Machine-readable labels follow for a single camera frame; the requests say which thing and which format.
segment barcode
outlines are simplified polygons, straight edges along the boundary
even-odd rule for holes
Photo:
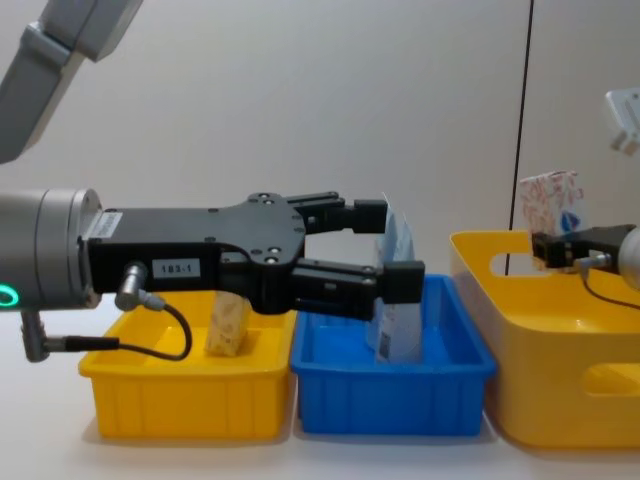
[[[380,332],[380,348],[379,353],[382,358],[389,360],[389,348],[391,346],[391,337],[389,334]]]

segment label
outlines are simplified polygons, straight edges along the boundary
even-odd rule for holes
[[[200,259],[173,258],[151,262],[154,278],[197,278],[200,276]]]
[[[122,212],[103,212],[90,238],[111,238],[122,220]]]

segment green indicator light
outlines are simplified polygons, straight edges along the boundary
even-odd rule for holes
[[[20,295],[9,285],[0,283],[0,308],[15,307],[20,301]]]

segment blue bin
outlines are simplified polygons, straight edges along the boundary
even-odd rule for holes
[[[366,323],[300,313],[291,357],[308,433],[476,435],[495,362],[451,279],[427,275],[423,361],[375,363]]]

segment red and white box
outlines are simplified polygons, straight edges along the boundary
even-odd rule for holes
[[[589,228],[576,172],[550,172],[522,179],[520,198],[531,233],[564,235]]]

